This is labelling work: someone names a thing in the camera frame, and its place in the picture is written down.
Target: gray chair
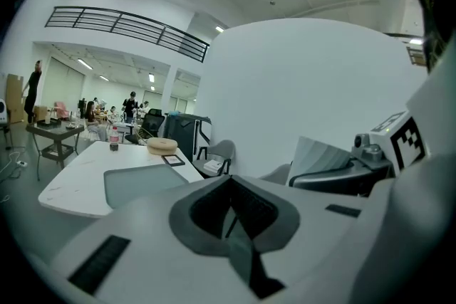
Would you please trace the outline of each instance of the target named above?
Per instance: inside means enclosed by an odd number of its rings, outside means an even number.
[[[197,169],[203,177],[220,176],[224,173],[225,168],[225,174],[229,174],[229,167],[231,166],[231,161],[234,158],[234,150],[234,143],[230,140],[223,140],[215,146],[201,147],[199,149],[197,160],[193,162],[193,166],[195,166],[195,169]],[[204,159],[201,159],[201,153],[203,151]],[[204,164],[211,159],[222,162],[222,166],[218,172],[212,172],[204,168]]]
[[[290,173],[291,164],[283,164],[277,167],[273,172],[268,173],[262,177],[259,177],[260,180],[267,182],[273,182],[279,185],[285,185],[288,175]]]

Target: bottle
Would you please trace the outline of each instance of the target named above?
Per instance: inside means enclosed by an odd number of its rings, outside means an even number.
[[[113,130],[109,135],[109,149],[111,151],[119,150],[119,132],[117,131],[117,127],[113,127]]]

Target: speaker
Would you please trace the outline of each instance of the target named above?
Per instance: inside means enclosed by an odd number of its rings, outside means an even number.
[[[6,113],[5,100],[0,99],[0,125],[8,124],[8,114]]]

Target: tablet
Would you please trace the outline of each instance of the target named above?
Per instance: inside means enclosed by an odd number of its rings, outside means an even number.
[[[168,156],[162,156],[162,158],[163,161],[165,161],[165,164],[168,164],[171,167],[182,166],[185,164],[185,162],[183,162],[176,154],[169,154]]]

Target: gray tray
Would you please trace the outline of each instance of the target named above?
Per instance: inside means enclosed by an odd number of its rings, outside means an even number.
[[[109,170],[104,173],[104,181],[106,202],[113,209],[141,196],[188,184],[166,164]]]

